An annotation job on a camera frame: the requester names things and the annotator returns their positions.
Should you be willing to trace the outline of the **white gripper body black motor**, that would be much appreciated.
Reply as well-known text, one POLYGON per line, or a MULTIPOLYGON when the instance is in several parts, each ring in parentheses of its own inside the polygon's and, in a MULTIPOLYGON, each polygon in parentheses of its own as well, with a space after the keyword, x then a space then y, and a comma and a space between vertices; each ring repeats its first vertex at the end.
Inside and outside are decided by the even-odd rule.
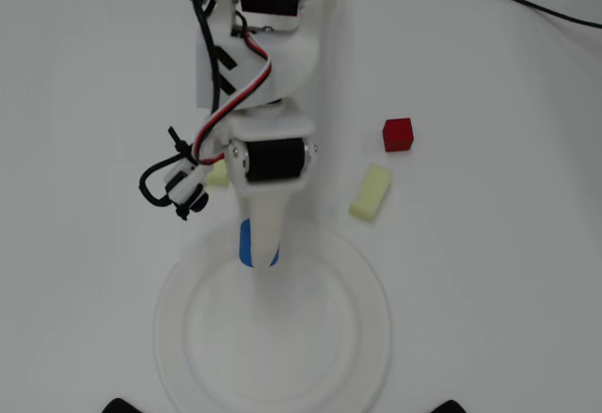
POLYGON ((295 102, 230 113, 220 124, 220 142, 235 188, 302 189, 317 160, 314 133, 314 122, 295 102))

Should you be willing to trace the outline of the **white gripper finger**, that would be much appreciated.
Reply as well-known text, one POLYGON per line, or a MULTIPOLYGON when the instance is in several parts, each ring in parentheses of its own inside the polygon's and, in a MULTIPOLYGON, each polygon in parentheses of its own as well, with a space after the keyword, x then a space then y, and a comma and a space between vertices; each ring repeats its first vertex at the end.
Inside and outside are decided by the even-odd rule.
POLYGON ((303 187, 297 182, 282 182, 236 189, 240 216, 238 256, 250 271, 250 290, 255 298, 267 298, 266 292, 276 283, 288 212, 303 187))

